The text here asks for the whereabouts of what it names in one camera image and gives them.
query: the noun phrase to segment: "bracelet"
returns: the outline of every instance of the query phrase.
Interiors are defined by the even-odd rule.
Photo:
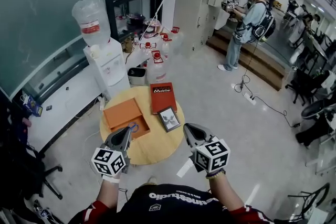
[[[205,178],[206,178],[206,179],[214,179],[214,178],[216,178],[217,176],[219,176],[220,173],[226,174],[225,170],[222,168],[222,169],[219,169],[218,171],[216,171],[216,172],[213,173],[213,174],[208,173],[208,174],[206,175]]]
[[[120,179],[117,179],[117,178],[114,178],[114,177],[109,177],[109,176],[106,176],[106,175],[103,175],[102,177],[104,180],[110,182],[110,183],[116,183],[116,184],[119,184],[120,182]]]

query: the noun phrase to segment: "framed photo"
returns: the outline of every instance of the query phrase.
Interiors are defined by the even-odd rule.
[[[171,130],[181,126],[179,119],[171,106],[159,111],[158,116],[160,117],[166,132],[170,132]]]

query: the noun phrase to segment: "red sleeve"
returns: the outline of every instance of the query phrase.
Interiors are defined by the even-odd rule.
[[[231,211],[230,214],[237,224],[273,223],[273,221],[267,218],[263,212],[258,211],[249,205]]]
[[[95,201],[87,209],[77,213],[69,224],[97,224],[99,219],[110,211],[101,201]]]

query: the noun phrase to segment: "backpack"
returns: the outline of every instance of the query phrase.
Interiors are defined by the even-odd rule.
[[[260,42],[265,42],[267,38],[269,38],[269,36],[273,34],[276,27],[276,23],[271,11],[267,9],[265,2],[259,1],[257,3],[263,3],[265,5],[266,16],[265,18],[260,20],[258,25],[252,26],[252,34]]]

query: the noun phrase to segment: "stairs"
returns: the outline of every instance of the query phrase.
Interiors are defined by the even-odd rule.
[[[226,55],[231,37],[231,33],[220,29],[214,32],[214,36],[212,36],[206,44]],[[282,87],[282,79],[285,76],[284,67],[259,50],[258,47],[253,53],[254,49],[255,45],[244,44],[240,50],[239,64],[279,91]]]

